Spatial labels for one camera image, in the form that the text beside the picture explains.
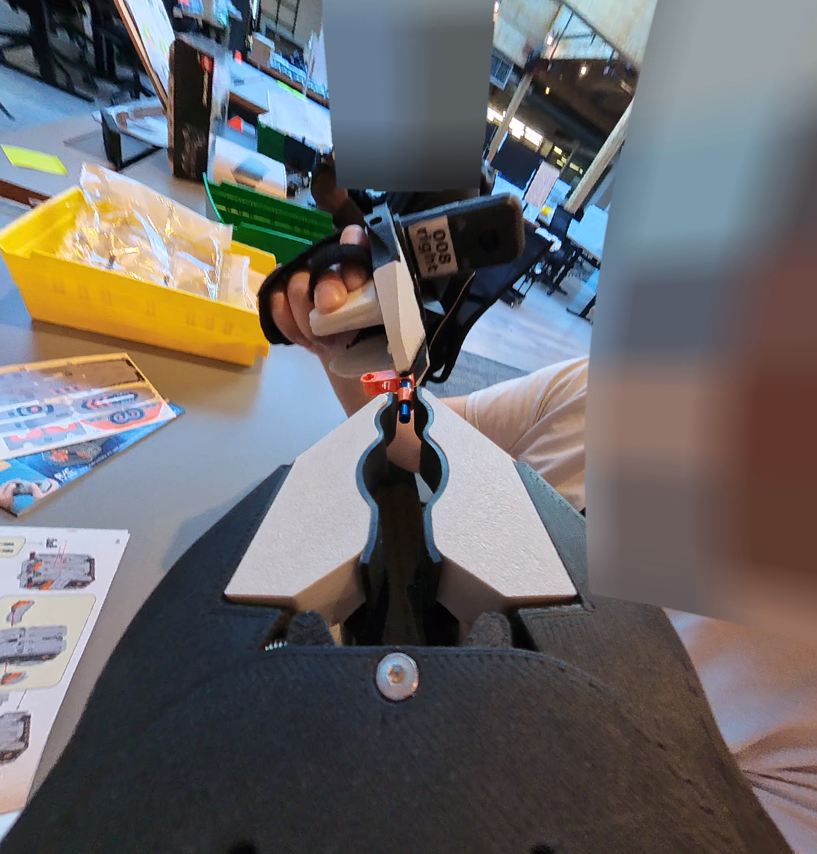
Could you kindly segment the instruction booklet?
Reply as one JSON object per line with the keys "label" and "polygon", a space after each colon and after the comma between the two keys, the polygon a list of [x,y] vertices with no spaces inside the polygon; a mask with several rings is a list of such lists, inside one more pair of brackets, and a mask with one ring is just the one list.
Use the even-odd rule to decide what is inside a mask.
{"label": "instruction booklet", "polygon": [[129,532],[0,525],[0,816],[21,810]]}

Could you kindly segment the green plastic bin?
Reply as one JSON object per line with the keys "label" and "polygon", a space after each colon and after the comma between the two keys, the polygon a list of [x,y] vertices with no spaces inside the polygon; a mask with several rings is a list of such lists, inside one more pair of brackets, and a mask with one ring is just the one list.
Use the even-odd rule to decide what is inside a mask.
{"label": "green plastic bin", "polygon": [[241,185],[215,184],[202,175],[206,214],[232,227],[233,239],[291,262],[334,230],[328,213],[270,197]]}

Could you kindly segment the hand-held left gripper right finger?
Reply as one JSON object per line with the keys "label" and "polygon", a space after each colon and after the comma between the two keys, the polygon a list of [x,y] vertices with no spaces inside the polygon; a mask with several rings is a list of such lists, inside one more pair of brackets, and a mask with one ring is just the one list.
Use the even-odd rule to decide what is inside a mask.
{"label": "hand-held left gripper right finger", "polygon": [[484,612],[571,604],[576,587],[514,459],[425,390],[424,441],[442,477],[428,507],[436,598],[462,624]]}

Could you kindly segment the yellow plastic bin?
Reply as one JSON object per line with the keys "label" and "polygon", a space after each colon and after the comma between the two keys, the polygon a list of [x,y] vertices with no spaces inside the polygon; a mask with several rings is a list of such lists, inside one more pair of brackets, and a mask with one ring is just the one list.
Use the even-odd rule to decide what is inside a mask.
{"label": "yellow plastic bin", "polygon": [[0,229],[0,252],[33,319],[246,367],[267,357],[256,310],[58,257],[83,206],[74,186]]}

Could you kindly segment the black office chair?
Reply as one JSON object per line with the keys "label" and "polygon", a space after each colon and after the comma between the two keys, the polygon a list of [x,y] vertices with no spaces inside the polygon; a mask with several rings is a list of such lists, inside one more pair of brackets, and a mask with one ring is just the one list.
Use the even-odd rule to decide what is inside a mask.
{"label": "black office chair", "polygon": [[547,295],[556,292],[568,294],[563,287],[563,282],[575,270],[582,254],[582,251],[568,237],[572,224],[577,226],[579,221],[562,206],[554,208],[550,219],[540,220],[535,236],[541,243],[541,252],[524,275],[521,302],[530,289],[537,284],[544,287]]}

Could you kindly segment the printed sticker sheet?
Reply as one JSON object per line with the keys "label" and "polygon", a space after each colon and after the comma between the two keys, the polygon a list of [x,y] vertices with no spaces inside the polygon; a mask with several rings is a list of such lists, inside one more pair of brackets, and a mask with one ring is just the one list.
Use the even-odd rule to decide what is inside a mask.
{"label": "printed sticker sheet", "polygon": [[126,353],[0,367],[0,461],[175,418]]}

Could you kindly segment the white box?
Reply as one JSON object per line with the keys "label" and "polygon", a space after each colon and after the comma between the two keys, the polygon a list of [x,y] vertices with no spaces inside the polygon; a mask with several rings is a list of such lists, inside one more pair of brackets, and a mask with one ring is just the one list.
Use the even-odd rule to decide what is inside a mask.
{"label": "white box", "polygon": [[283,163],[225,137],[214,139],[207,178],[215,185],[227,183],[274,198],[287,197],[287,173]]}

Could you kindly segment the grey desk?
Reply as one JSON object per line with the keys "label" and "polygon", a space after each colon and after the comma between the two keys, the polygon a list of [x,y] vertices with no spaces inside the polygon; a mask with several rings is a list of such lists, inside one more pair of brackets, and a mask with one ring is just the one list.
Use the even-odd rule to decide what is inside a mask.
{"label": "grey desk", "polygon": [[[26,211],[0,198],[0,228]],[[240,368],[31,321],[0,254],[0,367],[126,351],[163,396],[185,409],[175,423],[95,469],[25,517],[1,524],[126,529],[104,607],[51,727],[34,795],[67,746],[97,678],[167,571],[280,464],[345,419],[318,358],[273,348]]]}

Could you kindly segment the blue printed leaflet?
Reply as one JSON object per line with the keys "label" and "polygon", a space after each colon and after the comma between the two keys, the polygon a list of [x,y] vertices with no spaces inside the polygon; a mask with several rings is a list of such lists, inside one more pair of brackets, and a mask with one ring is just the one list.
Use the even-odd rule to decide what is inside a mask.
{"label": "blue printed leaflet", "polygon": [[[184,413],[183,408],[169,403],[176,418]],[[82,477],[171,421],[154,427],[136,428],[105,439],[73,443],[0,461],[0,508],[16,517],[25,514],[59,488]]]}

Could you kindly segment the grey background table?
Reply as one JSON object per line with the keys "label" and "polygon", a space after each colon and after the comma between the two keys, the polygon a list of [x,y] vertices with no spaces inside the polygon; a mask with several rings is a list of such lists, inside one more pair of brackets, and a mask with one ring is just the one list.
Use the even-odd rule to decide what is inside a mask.
{"label": "grey background table", "polygon": [[[83,163],[112,169],[104,156],[101,127],[87,113],[20,130],[0,127],[0,197],[31,208],[79,184]],[[3,145],[56,156],[67,168],[68,174],[42,173],[13,165],[3,151]],[[206,194],[203,185],[174,178],[164,150],[129,165],[123,174],[196,213],[205,212]]]}

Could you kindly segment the black cardboard box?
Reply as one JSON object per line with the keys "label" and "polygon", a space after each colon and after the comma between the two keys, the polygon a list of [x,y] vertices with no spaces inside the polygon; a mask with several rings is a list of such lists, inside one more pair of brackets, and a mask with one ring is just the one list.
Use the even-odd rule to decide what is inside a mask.
{"label": "black cardboard box", "polygon": [[169,52],[168,159],[173,176],[200,183],[227,120],[230,51],[211,39],[178,34]]}

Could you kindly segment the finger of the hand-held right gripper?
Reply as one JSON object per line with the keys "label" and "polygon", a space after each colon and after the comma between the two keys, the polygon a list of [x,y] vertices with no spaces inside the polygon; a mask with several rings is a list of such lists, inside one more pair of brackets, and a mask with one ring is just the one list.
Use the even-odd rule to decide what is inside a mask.
{"label": "finger of the hand-held right gripper", "polygon": [[430,359],[427,342],[426,312],[423,289],[418,278],[416,265],[408,260],[408,354],[412,356],[410,373],[415,388],[419,388],[428,372]]}
{"label": "finger of the hand-held right gripper", "polygon": [[375,339],[374,370],[424,378],[428,349],[414,280],[404,259],[388,262],[373,272],[384,333]]}

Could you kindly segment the clear plastic parts bags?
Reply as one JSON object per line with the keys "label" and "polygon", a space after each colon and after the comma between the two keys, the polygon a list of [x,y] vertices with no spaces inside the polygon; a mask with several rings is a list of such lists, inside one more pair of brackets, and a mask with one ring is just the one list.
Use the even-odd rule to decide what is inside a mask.
{"label": "clear plastic parts bags", "polygon": [[231,226],[99,165],[82,165],[80,201],[56,256],[255,309],[250,260],[232,252]]}

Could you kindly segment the yellow paper sheet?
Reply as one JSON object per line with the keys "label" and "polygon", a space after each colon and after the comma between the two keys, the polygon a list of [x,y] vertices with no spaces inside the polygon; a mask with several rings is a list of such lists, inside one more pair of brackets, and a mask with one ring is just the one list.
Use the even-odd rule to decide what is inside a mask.
{"label": "yellow paper sheet", "polygon": [[55,155],[8,144],[1,144],[0,148],[8,163],[14,167],[51,175],[68,175],[68,168]]}

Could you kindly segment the orange connector brick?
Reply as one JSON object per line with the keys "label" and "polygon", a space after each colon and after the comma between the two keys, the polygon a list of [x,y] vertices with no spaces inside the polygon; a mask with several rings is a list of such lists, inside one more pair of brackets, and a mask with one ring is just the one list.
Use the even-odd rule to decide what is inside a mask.
{"label": "orange connector brick", "polygon": [[371,371],[360,377],[363,390],[368,396],[393,394],[398,400],[410,400],[414,394],[414,374],[396,370]]}

